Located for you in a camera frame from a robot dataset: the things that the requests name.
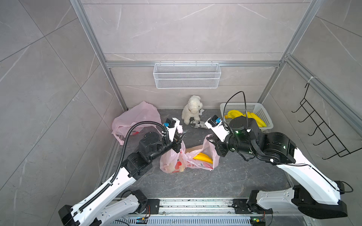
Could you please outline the pink plastic bag with print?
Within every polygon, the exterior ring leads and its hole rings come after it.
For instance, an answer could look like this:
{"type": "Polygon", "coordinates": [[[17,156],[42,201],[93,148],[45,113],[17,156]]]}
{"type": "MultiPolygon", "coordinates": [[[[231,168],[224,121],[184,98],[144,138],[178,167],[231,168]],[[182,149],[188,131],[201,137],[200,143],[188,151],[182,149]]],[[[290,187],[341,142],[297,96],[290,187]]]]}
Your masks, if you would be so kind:
{"type": "Polygon", "coordinates": [[[214,170],[219,165],[220,156],[217,154],[215,146],[207,140],[209,136],[207,135],[203,144],[199,146],[186,148],[182,143],[179,153],[170,150],[163,154],[160,158],[160,169],[164,173],[183,172],[186,168],[214,170]],[[193,158],[199,153],[204,153],[212,158],[213,164],[194,160],[193,158]]]}

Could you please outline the orange-yellow banana bunch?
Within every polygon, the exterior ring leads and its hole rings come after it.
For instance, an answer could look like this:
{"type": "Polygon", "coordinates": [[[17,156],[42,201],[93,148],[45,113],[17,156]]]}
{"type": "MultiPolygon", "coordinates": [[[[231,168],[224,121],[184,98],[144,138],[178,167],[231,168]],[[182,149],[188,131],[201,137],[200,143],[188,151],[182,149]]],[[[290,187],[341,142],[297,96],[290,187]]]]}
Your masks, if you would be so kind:
{"type": "Polygon", "coordinates": [[[193,159],[194,159],[194,160],[203,161],[203,162],[206,162],[206,163],[213,164],[213,159],[210,158],[208,155],[206,155],[206,154],[204,154],[204,153],[199,153],[199,154],[197,154],[193,159]]]}

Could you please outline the plain pink plastic bag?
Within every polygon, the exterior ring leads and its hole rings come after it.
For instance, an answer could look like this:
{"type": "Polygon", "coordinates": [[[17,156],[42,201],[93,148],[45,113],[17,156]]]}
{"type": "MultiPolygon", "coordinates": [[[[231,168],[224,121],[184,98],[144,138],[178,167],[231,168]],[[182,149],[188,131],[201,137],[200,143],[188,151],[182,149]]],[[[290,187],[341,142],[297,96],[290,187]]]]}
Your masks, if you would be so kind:
{"type": "Polygon", "coordinates": [[[142,101],[132,109],[122,113],[112,122],[112,134],[120,145],[124,144],[129,129],[136,123],[141,121],[154,121],[161,123],[160,114],[156,107],[145,101],[142,101]]]}

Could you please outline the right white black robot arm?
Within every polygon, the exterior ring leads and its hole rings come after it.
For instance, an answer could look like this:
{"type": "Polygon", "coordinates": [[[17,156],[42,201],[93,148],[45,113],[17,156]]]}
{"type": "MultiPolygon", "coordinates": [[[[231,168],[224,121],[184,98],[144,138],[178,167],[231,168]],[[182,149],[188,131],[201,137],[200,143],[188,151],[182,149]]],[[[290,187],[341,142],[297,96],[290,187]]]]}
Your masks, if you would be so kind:
{"type": "Polygon", "coordinates": [[[297,185],[279,191],[253,190],[248,199],[235,199],[236,213],[272,213],[278,209],[299,210],[316,219],[347,217],[344,182],[333,181],[321,173],[286,135],[262,133],[256,120],[237,117],[230,123],[214,115],[205,123],[213,135],[208,140],[219,156],[236,152],[252,155],[289,174],[297,185]]]}

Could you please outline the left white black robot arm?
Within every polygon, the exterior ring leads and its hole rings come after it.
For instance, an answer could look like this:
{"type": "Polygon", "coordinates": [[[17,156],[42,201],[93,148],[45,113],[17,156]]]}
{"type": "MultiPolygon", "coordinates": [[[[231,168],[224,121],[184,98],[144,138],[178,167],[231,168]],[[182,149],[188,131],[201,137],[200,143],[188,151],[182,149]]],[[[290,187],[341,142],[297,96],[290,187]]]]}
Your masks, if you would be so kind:
{"type": "Polygon", "coordinates": [[[112,203],[152,168],[154,159],[164,153],[180,150],[184,134],[149,132],[135,151],[119,164],[116,172],[92,194],[79,203],[63,206],[58,214],[64,226],[105,226],[130,213],[149,210],[148,199],[142,191],[131,191],[121,200],[112,203]]]}

